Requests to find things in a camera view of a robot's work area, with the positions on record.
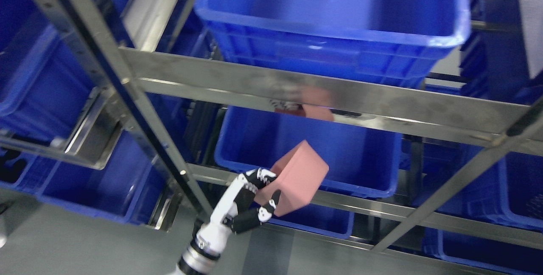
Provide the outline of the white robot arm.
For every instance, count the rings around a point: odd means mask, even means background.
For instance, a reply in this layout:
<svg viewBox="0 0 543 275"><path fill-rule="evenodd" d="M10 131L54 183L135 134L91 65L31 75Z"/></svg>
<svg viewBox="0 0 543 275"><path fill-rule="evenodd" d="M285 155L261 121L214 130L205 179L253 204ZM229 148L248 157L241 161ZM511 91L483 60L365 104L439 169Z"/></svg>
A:
<svg viewBox="0 0 543 275"><path fill-rule="evenodd" d="M209 275L215 268L221 255L201 249L193 240L183 252L170 275Z"/></svg>

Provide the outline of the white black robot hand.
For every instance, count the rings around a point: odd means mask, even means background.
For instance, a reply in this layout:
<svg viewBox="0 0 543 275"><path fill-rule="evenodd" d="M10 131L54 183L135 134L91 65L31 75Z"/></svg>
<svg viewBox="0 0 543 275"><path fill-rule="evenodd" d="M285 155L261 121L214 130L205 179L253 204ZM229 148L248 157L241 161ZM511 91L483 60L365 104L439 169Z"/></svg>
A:
<svg viewBox="0 0 543 275"><path fill-rule="evenodd" d="M279 204L281 190L259 207L251 207L259 190L276 180L277 174L258 168L236 177L217 203L208 223L194 239L195 249L213 258L219 257L231 234L242 234L269 221Z"/></svg>

